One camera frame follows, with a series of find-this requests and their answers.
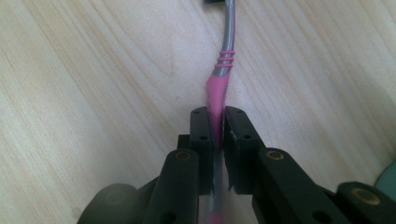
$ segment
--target wooden table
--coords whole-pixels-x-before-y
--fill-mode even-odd
[[[0,1],[0,222],[76,223],[99,189],[157,176],[205,105],[223,9]],[[396,158],[396,1],[250,0],[236,13],[227,104],[321,186],[374,184]],[[250,197],[224,194],[226,223],[257,222]]]

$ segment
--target light wood surface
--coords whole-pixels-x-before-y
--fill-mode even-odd
[[[396,1],[237,1],[227,104],[321,186],[396,158]],[[205,104],[222,5],[0,1],[0,223],[76,223],[101,188],[161,171]],[[256,223],[226,195],[226,223]]]

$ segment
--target wood grain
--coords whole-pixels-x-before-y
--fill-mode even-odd
[[[396,3],[237,2],[228,105],[321,186],[396,158]],[[0,222],[76,223],[101,188],[143,186],[205,104],[223,6],[0,1]],[[226,223],[255,223],[226,192]]]

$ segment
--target green object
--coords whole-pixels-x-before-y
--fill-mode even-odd
[[[375,187],[396,202],[396,161],[382,172],[375,182]]]

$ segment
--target toothbrush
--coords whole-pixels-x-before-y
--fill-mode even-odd
[[[205,0],[206,3],[221,2],[221,0]],[[221,224],[223,222],[222,207],[222,124],[225,96],[233,67],[233,43],[235,36],[235,1],[225,0],[226,24],[224,40],[218,57],[218,63],[212,75],[206,82],[208,92],[208,108],[212,121],[212,129],[215,137],[216,150],[214,153],[214,180],[212,195],[209,199],[209,214],[206,222],[208,224]]]

